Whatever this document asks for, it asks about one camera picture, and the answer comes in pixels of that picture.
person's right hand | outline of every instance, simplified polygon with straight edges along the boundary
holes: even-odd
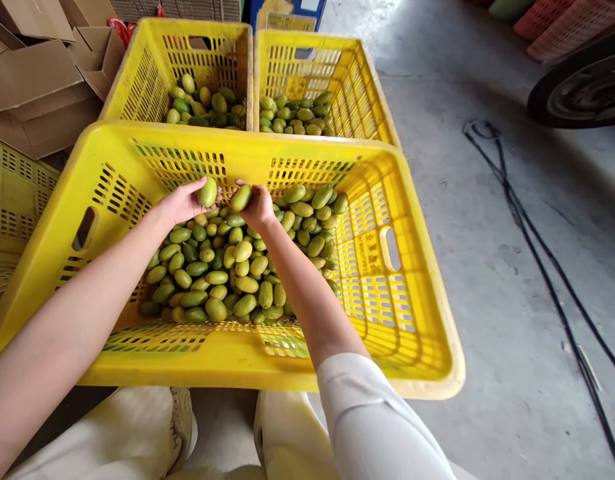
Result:
[[[245,185],[245,182],[237,180],[236,184],[241,186]],[[236,188],[232,189],[233,193],[229,195],[230,199],[236,191]],[[259,235],[265,231],[269,222],[278,221],[272,209],[272,197],[264,185],[252,185],[252,198],[240,214],[243,220]]]

yellow plastic crate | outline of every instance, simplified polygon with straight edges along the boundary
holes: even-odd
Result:
[[[90,126],[0,302],[0,351],[57,288],[174,187],[200,175],[222,187],[243,177],[275,197],[298,182],[345,191],[350,207],[336,229],[334,279],[350,321],[403,396],[459,391],[464,358],[408,164],[396,148],[374,141],[288,135],[271,142],[217,129],[172,135],[168,125],[126,121]],[[73,241],[86,209],[94,211],[94,228],[78,251]],[[146,295],[143,280],[81,384],[317,389],[300,329],[145,324],[137,309]]]
[[[203,38],[210,49],[205,48]],[[252,131],[252,69],[252,27],[246,23],[144,18],[127,48],[100,119],[163,122],[172,105],[169,92],[189,73],[198,85],[213,92],[229,87],[245,96],[246,129]],[[185,125],[172,128],[184,129]]]
[[[380,140],[401,148],[370,54],[359,39],[288,30],[256,33],[255,130],[259,100],[316,98],[332,92],[337,137]]]
[[[23,252],[59,175],[0,142],[0,252]]]

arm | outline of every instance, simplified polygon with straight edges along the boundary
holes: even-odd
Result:
[[[182,185],[118,243],[62,286],[0,354],[0,478],[59,402],[94,362],[175,223],[206,209]]]
[[[326,280],[274,216],[272,198],[265,187],[253,187],[252,200],[241,216],[267,245],[303,330],[314,369],[338,353],[358,353],[369,358],[366,346]]]

forearm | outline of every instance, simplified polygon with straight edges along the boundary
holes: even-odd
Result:
[[[157,211],[148,213],[62,286],[0,354],[0,475],[101,352],[170,227]]]
[[[314,368],[337,353],[369,357],[330,286],[278,222],[261,233],[288,301],[303,329]]]

hand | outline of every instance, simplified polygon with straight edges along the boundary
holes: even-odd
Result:
[[[196,191],[201,189],[207,177],[201,177],[197,181],[180,185],[175,191],[164,197],[154,209],[158,210],[164,221],[171,223],[173,227],[176,223],[190,220],[192,217],[205,213],[216,208],[216,203],[210,208],[199,204]],[[217,188],[216,201],[221,201],[221,187]]]
[[[245,182],[237,180],[236,184],[241,186],[245,185]],[[233,188],[228,197],[232,198],[237,190],[237,188]],[[272,197],[263,185],[252,185],[252,198],[247,207],[240,213],[243,220],[259,235],[265,231],[269,222],[278,222],[272,209]]]

